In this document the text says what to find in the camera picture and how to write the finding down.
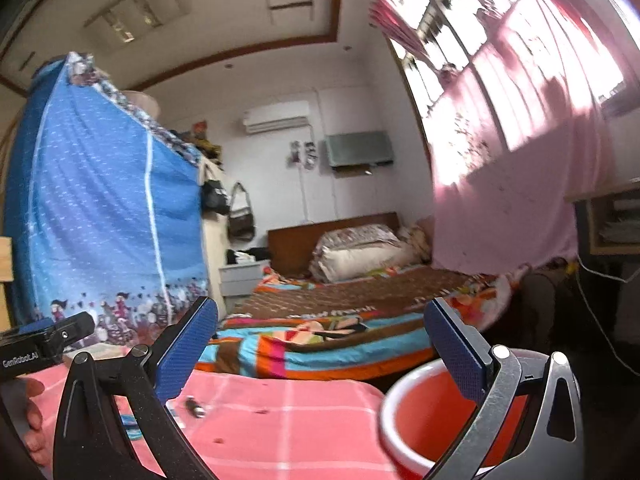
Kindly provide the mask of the person's left hand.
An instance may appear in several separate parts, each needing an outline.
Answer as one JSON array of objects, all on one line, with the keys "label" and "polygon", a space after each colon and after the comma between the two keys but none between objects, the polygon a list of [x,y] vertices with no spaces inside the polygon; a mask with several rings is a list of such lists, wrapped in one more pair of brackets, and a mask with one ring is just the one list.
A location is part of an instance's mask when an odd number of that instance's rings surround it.
[{"label": "person's left hand", "polygon": [[25,395],[25,417],[27,430],[23,434],[23,443],[30,458],[39,467],[49,468],[51,452],[47,436],[43,431],[43,417],[38,405],[32,400],[44,393],[44,385],[34,378],[20,378],[17,381]]}]

